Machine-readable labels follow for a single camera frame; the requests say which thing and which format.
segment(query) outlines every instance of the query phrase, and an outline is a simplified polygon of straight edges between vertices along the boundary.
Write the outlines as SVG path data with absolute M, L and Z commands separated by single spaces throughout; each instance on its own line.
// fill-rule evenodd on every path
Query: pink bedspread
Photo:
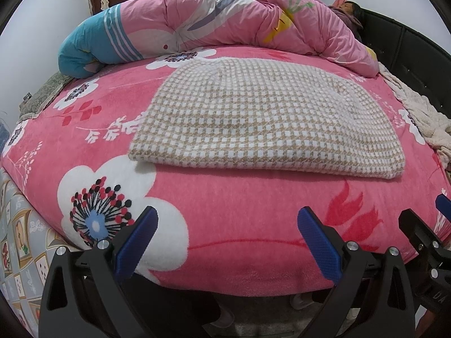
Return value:
M 399 135 L 403 175 L 383 180 L 130 161 L 141 112 L 166 77 L 190 59 L 224 56 L 317 66 L 359 83 Z M 160 223 L 139 271 L 175 288 L 268 296 L 330 286 L 297 229 L 305 205 L 343 239 L 378 252 L 394 245 L 406 261 L 414 251 L 398 229 L 402 210 L 412 208 L 441 238 L 451 230 L 434 208 L 436 196 L 450 192 L 440 161 L 382 77 L 365 79 L 322 58 L 264 48 L 206 48 L 103 70 L 20 124 L 1 162 L 46 221 L 79 247 L 111 237 L 154 206 Z

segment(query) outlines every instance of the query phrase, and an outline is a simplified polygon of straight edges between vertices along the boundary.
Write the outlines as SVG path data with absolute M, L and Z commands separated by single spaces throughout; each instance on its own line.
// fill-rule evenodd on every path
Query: sleeping person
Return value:
M 364 17 L 364 11 L 359 4 L 353 1 L 346 1 L 344 4 L 339 5 L 339 7 L 329 7 L 352 31 L 354 37 L 362 43 L 359 31 L 363 29 L 361 22 Z

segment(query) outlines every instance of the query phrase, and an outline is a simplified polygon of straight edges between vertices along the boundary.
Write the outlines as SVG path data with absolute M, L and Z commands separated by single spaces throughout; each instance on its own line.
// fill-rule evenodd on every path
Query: bed frame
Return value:
M 429 38 L 384 15 L 365 11 L 363 43 L 411 89 L 451 118 L 451 55 Z

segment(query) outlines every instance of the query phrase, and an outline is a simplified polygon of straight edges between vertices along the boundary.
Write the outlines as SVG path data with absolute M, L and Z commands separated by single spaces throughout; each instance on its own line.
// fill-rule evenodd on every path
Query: metal screw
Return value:
M 97 248 L 100 250 L 105 250 L 110 246 L 110 242 L 108 240 L 100 240 L 97 244 Z
M 57 250 L 56 250 L 56 254 L 58 255 L 63 255 L 66 252 L 66 248 L 64 246 L 60 246 Z
M 391 254 L 392 256 L 397 256 L 397 255 L 399 255 L 399 250 L 398 250 L 398 248 L 395 248 L 394 246 L 392 246 L 392 247 L 389 249 L 389 252 L 390 252 L 390 254 Z
M 355 241 L 348 241 L 346 246 L 348 247 L 349 250 L 352 250 L 353 252 L 355 252 L 359 248 L 359 245 Z

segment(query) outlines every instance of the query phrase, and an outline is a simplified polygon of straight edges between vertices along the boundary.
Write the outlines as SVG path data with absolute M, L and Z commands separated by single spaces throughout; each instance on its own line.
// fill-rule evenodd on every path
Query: white fluffy blanket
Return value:
M 379 63 L 379 68 L 396 98 L 407 109 L 426 142 L 437 150 L 441 163 L 446 168 L 451 162 L 451 120 L 439 113 L 427 97 L 413 91 L 392 75 L 383 64 Z

